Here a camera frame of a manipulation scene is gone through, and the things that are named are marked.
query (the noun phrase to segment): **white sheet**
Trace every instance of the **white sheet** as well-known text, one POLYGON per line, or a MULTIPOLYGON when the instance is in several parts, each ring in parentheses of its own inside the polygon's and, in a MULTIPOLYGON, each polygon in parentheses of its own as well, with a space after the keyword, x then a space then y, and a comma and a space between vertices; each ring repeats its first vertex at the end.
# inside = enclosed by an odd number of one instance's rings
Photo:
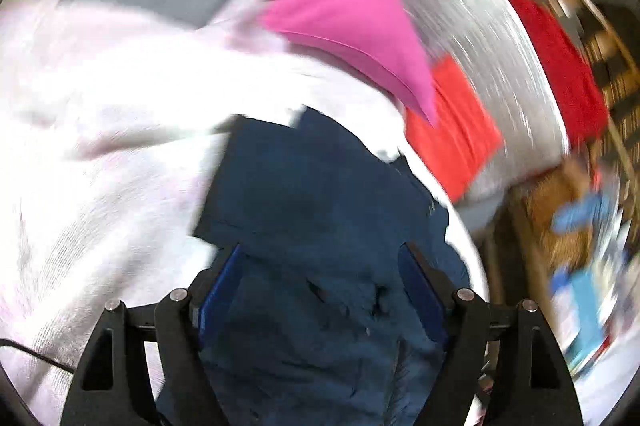
MULTIPOLYGON (((75 365, 108 298, 138 306, 188 286, 214 254, 190 232, 232 114, 292 124, 305 105, 381 159, 407 157, 488 298, 478 252, 394 102, 257 28, 262 2, 232 0, 197 32, 91 2, 0 12, 0 336, 75 365)), ((36 417, 57 424, 70 377, 7 349, 0 361, 36 417)), ((157 392, 151 347, 148 364, 157 392)))

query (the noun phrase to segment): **dark red cloth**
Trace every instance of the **dark red cloth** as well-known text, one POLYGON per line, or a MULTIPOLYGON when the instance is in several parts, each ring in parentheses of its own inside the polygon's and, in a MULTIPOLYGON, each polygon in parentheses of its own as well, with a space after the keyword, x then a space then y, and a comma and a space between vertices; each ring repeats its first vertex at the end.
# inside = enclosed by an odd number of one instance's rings
POLYGON ((599 137, 607 127, 609 113, 591 68, 551 13, 533 0, 509 2, 538 54, 572 148, 599 137))
POLYGON ((406 109, 404 134, 444 188, 458 200, 502 145, 502 135, 451 56, 431 70, 437 126, 406 109))

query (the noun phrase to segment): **magenta fabric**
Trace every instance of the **magenta fabric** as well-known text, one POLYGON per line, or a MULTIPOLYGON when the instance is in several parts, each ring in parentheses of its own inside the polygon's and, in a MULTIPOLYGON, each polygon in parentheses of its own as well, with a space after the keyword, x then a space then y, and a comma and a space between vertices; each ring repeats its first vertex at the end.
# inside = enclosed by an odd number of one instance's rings
POLYGON ((273 0, 260 21, 338 56, 435 124, 428 58, 400 0, 273 0))

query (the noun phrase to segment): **navy blue cloth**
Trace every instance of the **navy blue cloth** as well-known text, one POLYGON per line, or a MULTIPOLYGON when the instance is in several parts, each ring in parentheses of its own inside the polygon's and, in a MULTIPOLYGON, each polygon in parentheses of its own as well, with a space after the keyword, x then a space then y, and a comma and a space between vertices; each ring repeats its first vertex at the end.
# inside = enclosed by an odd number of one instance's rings
POLYGON ((444 358, 411 307, 404 242, 456 287, 447 210, 308 109, 296 128, 240 117, 194 236, 241 243, 245 275, 201 357, 232 425, 411 425, 444 358))

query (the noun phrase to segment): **red fabric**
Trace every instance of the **red fabric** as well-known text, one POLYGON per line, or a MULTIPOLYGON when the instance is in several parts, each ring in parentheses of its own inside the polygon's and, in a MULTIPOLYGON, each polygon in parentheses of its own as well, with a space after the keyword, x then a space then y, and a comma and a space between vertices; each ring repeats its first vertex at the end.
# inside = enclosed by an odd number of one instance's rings
POLYGON ((438 125, 408 108, 404 134, 455 202, 500 148, 502 135, 451 56, 436 63, 431 75, 438 125))
POLYGON ((551 13, 533 0, 509 2, 538 54, 572 148, 599 137, 609 113, 590 67, 551 13))

